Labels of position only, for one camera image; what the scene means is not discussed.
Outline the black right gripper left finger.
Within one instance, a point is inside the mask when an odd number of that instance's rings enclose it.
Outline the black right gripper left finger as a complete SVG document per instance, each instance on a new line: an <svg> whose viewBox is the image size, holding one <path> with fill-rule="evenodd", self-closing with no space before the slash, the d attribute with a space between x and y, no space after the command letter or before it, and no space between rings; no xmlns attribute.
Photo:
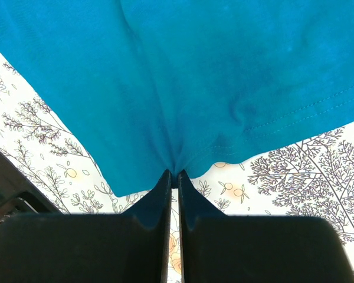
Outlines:
<svg viewBox="0 0 354 283"><path fill-rule="evenodd" d="M166 282L172 176L120 214L21 214L0 226L0 282Z"/></svg>

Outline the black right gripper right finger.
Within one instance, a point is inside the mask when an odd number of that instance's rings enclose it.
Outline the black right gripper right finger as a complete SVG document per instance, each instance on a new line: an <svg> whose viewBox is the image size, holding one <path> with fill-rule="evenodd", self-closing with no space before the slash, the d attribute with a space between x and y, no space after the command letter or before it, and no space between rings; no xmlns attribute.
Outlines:
<svg viewBox="0 0 354 283"><path fill-rule="evenodd" d="M322 218L228 216L178 176L183 282L354 282Z"/></svg>

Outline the blue t shirt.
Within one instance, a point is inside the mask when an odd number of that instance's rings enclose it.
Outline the blue t shirt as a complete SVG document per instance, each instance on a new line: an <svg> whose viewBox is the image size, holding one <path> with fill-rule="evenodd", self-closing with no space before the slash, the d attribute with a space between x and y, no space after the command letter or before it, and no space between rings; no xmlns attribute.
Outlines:
<svg viewBox="0 0 354 283"><path fill-rule="evenodd" d="M0 53L117 196L354 121L354 1L0 1Z"/></svg>

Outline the floral patterned table mat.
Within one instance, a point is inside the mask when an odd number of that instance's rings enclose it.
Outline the floral patterned table mat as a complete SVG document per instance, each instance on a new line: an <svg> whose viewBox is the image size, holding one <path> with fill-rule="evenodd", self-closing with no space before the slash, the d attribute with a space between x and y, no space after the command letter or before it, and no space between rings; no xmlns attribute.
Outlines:
<svg viewBox="0 0 354 283"><path fill-rule="evenodd" d="M0 160L62 213L121 213L143 193L118 197L87 150L0 53ZM325 218L354 271L354 122L251 158L218 162L193 179L230 215Z"/></svg>

